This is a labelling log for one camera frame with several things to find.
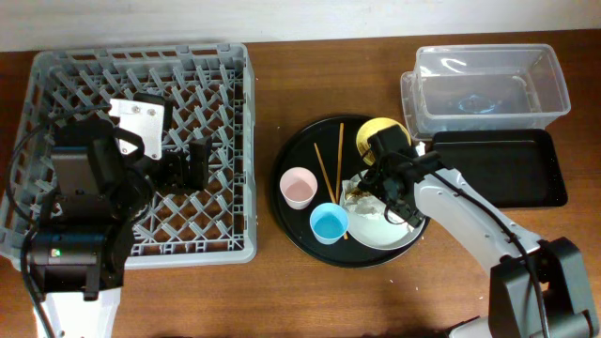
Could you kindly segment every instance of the black tray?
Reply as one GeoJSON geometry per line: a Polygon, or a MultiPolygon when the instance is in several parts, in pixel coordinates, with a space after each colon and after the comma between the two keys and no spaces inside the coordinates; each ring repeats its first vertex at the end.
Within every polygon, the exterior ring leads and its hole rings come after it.
{"type": "Polygon", "coordinates": [[[495,207],[561,207],[562,172],[548,132],[443,131],[433,150],[495,207]]]}
{"type": "Polygon", "coordinates": [[[294,135],[280,150],[273,164],[270,182],[270,204],[278,224],[284,229],[290,240],[311,256],[342,268],[365,268],[386,263],[404,253],[424,232],[429,219],[418,230],[421,232],[410,244],[403,248],[381,251],[368,248],[351,235],[348,240],[339,239],[332,245],[319,243],[309,227],[311,211],[321,203],[331,202],[326,182],[321,174],[319,162],[313,143],[317,143],[324,166],[328,172],[332,189],[335,190],[336,165],[338,162],[338,133],[340,123],[345,123],[343,144],[343,166],[341,179],[350,179],[367,165],[361,160],[355,138],[363,123],[371,117],[363,115],[339,115],[319,120],[294,135]],[[280,177],[292,167],[309,169],[317,178],[319,186],[317,194],[309,207],[303,210],[290,208],[280,193],[280,177]]]}

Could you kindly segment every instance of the dish rack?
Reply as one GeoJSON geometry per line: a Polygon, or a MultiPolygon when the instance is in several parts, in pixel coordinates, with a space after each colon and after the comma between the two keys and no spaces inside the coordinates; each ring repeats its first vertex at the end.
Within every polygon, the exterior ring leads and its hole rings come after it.
{"type": "MultiPolygon", "coordinates": [[[[246,263],[256,253],[254,184],[254,73],[242,44],[114,48],[38,54],[31,69],[17,142],[38,123],[66,111],[132,100],[137,92],[174,103],[162,149],[184,149],[213,135],[208,186],[191,194],[156,193],[133,226],[126,269],[246,263]]],[[[71,119],[102,118],[108,109],[71,119]]],[[[63,127],[68,120],[60,121],[63,127]]],[[[56,186],[51,133],[32,138],[10,175],[15,199],[36,218],[43,196],[56,186]]],[[[0,254],[19,266],[28,224],[0,205],[0,254]]]]}

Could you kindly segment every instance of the table surface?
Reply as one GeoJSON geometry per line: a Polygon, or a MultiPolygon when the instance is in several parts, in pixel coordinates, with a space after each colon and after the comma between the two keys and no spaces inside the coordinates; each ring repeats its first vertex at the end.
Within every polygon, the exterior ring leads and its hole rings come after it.
{"type": "MultiPolygon", "coordinates": [[[[249,44],[256,76],[258,253],[244,265],[127,271],[114,337],[361,336],[444,329],[487,314],[488,278],[432,222],[411,250],[370,269],[340,269],[292,244],[271,215],[270,169],[285,141],[321,117],[402,120],[399,78],[425,45],[548,43],[572,111],[547,130],[569,194],[565,207],[507,211],[543,238],[582,250],[601,309],[601,30],[249,44]]],[[[0,54],[0,173],[4,174],[34,53],[0,54]]],[[[20,274],[0,259],[0,332],[33,337],[20,274]]]]}

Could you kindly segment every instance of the pink cup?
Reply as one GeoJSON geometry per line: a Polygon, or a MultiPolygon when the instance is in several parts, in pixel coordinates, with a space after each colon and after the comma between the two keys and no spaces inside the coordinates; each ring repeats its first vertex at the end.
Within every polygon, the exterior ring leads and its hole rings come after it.
{"type": "Polygon", "coordinates": [[[280,178],[285,202],[296,210],[306,208],[317,192],[317,178],[305,168],[288,169],[280,178]]]}

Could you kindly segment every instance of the cup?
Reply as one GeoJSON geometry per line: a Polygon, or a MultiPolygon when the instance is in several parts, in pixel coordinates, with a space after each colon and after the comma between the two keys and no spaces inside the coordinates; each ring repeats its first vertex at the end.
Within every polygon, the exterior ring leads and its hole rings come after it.
{"type": "Polygon", "coordinates": [[[317,178],[305,168],[288,169],[280,178],[280,192],[290,207],[304,209],[316,195],[317,178]]]}
{"type": "Polygon", "coordinates": [[[347,212],[334,203],[320,204],[311,213],[309,224],[316,239],[321,244],[330,245],[347,231],[347,212]]]}

